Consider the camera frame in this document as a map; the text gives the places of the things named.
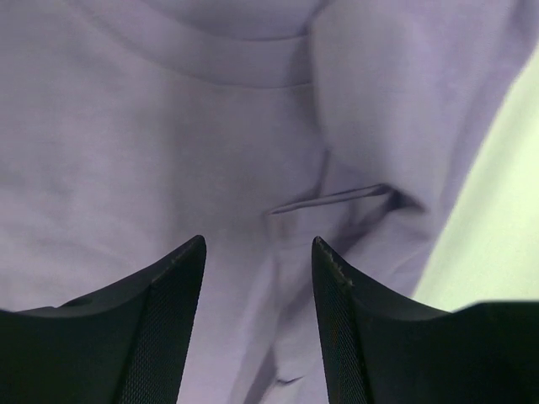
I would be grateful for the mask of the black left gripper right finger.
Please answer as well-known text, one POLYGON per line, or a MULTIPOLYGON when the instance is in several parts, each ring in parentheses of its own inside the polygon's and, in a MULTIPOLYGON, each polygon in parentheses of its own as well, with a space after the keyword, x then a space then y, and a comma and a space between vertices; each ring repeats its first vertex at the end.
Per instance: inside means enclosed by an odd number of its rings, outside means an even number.
POLYGON ((312 284, 330 402, 537 402, 535 301, 437 310, 353 268, 321 238, 312 284))

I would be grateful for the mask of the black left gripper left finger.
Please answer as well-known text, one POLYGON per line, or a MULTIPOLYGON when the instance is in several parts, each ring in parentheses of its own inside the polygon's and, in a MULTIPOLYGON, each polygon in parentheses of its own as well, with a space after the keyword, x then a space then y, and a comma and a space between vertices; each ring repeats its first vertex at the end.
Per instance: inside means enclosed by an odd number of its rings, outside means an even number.
POLYGON ((174 403, 206 257, 203 237, 58 307, 1 314, 4 403, 174 403))

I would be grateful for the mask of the purple t shirt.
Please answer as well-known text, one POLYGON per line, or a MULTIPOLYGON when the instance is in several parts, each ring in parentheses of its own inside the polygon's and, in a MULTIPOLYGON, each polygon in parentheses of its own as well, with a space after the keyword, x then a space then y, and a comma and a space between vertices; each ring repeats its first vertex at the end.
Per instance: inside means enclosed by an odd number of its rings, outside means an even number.
POLYGON ((411 292, 537 41, 535 1, 4 1, 1 305, 201 234, 180 401, 324 403, 312 239, 411 292))

